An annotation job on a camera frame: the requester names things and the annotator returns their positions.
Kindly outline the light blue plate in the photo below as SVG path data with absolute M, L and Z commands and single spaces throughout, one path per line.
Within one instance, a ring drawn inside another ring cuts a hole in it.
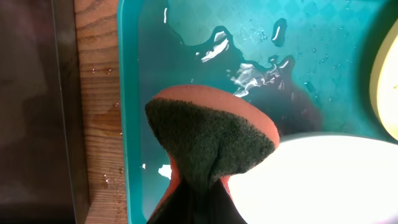
M 396 223 L 397 145 L 294 136 L 228 185 L 248 223 Z

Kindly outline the green and pink sponge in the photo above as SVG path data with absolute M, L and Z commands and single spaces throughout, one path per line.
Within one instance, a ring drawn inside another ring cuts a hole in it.
M 164 89 L 146 104 L 145 112 L 172 170 L 169 186 L 155 210 L 181 182 L 187 182 L 197 199 L 194 224 L 198 224 L 198 200 L 217 180 L 232 199 L 229 178 L 263 162 L 280 142 L 278 130 L 266 114 L 231 93 L 209 86 Z

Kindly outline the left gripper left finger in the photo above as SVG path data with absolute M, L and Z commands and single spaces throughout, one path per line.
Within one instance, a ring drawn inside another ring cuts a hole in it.
M 161 203 L 147 224 L 194 224 L 196 195 L 187 182 L 181 182 Z

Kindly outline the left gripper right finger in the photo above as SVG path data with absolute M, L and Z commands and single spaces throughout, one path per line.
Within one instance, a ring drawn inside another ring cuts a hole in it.
M 246 224 L 221 180 L 198 200 L 198 224 Z

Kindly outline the black plastic tray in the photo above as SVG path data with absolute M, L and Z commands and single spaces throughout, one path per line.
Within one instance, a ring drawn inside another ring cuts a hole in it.
M 89 207 L 74 3 L 1 0 L 1 222 Z

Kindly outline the teal plastic tray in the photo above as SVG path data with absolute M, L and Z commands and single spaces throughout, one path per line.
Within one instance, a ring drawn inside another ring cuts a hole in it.
M 369 76 L 396 1 L 121 1 L 118 38 L 127 220 L 163 196 L 168 158 L 144 107 L 174 85 L 235 93 L 282 136 L 348 133 L 392 142 L 369 102 Z

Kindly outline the yellow-green plate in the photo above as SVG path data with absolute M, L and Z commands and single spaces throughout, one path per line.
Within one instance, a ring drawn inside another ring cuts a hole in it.
M 384 38 L 374 59 L 369 81 L 374 114 L 384 129 L 397 139 L 397 23 Z

